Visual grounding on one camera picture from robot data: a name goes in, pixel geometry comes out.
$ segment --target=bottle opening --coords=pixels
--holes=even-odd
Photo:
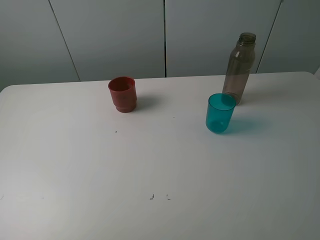
[[[253,46],[256,43],[256,35],[251,32],[241,33],[238,43],[242,46]]]

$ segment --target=table surface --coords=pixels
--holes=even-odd
[[[108,81],[3,90],[0,240],[320,239],[320,81],[252,74],[214,134],[223,82],[138,79],[131,113]]]

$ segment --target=plastic cup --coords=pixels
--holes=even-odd
[[[223,133],[229,125],[236,100],[227,94],[216,93],[209,97],[205,125],[216,134]]]
[[[137,106],[136,82],[127,76],[117,77],[108,84],[115,108],[121,113],[129,113]]]

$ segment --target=cup base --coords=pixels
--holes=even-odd
[[[118,107],[115,106],[115,108],[120,112],[120,113],[130,113],[132,112],[135,108],[136,108],[137,104],[133,105],[133,106],[129,106],[129,107]]]

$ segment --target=transparent cup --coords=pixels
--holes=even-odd
[[[216,134],[223,133],[229,125],[236,106],[236,100],[225,93],[216,93],[209,97],[205,125]]]

